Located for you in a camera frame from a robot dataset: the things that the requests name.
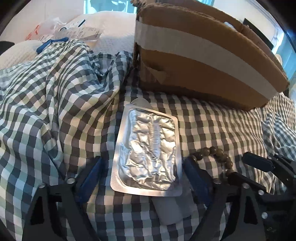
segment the brown cardboard box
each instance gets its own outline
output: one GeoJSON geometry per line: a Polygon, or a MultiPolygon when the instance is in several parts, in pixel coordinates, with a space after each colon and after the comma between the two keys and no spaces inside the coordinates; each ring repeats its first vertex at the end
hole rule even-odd
{"type": "Polygon", "coordinates": [[[135,2],[134,65],[143,89],[250,110],[287,88],[273,53],[239,21],[195,0],[161,1],[135,2]]]}

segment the checkered blanket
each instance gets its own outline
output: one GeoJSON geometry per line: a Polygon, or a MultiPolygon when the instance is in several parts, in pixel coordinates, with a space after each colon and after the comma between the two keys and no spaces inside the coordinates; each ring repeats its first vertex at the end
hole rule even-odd
{"type": "MultiPolygon", "coordinates": [[[[250,151],[267,157],[296,156],[295,108],[282,93],[264,108],[249,112],[201,100],[142,91],[131,54],[95,55],[82,42],[55,43],[33,61],[0,70],[0,218],[17,241],[36,188],[76,177],[94,156],[106,161],[103,178],[84,206],[101,240],[188,240],[205,208],[162,226],[147,196],[114,192],[112,160],[124,106],[137,97],[153,109],[178,118],[182,155],[218,146],[229,154],[234,170],[266,186],[285,187],[272,173],[244,165],[250,151]]],[[[211,156],[200,162],[214,178],[225,169],[211,156]]],[[[74,240],[59,207],[68,240],[74,240]]],[[[229,213],[226,206],[217,239],[229,213]]]]}

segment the silver foil package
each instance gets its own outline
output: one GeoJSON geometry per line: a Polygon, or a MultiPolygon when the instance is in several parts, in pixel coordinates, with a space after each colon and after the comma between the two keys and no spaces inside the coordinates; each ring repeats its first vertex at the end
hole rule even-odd
{"type": "Polygon", "coordinates": [[[146,196],[181,195],[178,130],[176,117],[126,105],[116,141],[111,188],[146,196]]]}

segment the plastic bag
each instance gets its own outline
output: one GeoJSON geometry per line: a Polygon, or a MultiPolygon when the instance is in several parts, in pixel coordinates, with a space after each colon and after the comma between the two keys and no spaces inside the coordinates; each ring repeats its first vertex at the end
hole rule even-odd
{"type": "Polygon", "coordinates": [[[44,35],[53,35],[57,29],[61,29],[64,25],[65,23],[62,23],[59,18],[50,17],[38,24],[25,40],[40,40],[44,35]]]}

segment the brown bead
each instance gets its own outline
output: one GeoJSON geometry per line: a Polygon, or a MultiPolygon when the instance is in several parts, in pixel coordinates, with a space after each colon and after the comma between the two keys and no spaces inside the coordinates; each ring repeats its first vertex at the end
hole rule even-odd
{"type": "Polygon", "coordinates": [[[233,166],[233,162],[229,159],[229,160],[226,162],[225,167],[226,167],[227,169],[231,169],[232,166],[233,166]]]}
{"type": "Polygon", "coordinates": [[[201,149],[200,152],[202,153],[203,156],[209,156],[210,155],[210,149],[207,148],[207,147],[201,149]]]}
{"type": "Polygon", "coordinates": [[[211,146],[210,147],[210,154],[211,155],[215,155],[216,154],[216,151],[217,151],[217,148],[216,147],[214,147],[214,146],[211,146]]]}
{"type": "Polygon", "coordinates": [[[233,170],[232,170],[232,169],[228,169],[228,170],[226,171],[226,176],[228,177],[231,173],[233,173],[233,170]]]}
{"type": "Polygon", "coordinates": [[[216,151],[216,156],[217,157],[222,157],[223,154],[224,154],[224,151],[222,149],[218,148],[217,151],[216,151]]]}
{"type": "Polygon", "coordinates": [[[224,153],[223,156],[221,156],[220,158],[218,158],[219,162],[227,162],[227,160],[230,160],[229,156],[224,153]]]}
{"type": "Polygon", "coordinates": [[[194,153],[193,155],[196,157],[196,160],[197,160],[197,161],[200,161],[200,160],[203,158],[202,153],[199,152],[199,151],[196,152],[196,153],[194,153]]]}

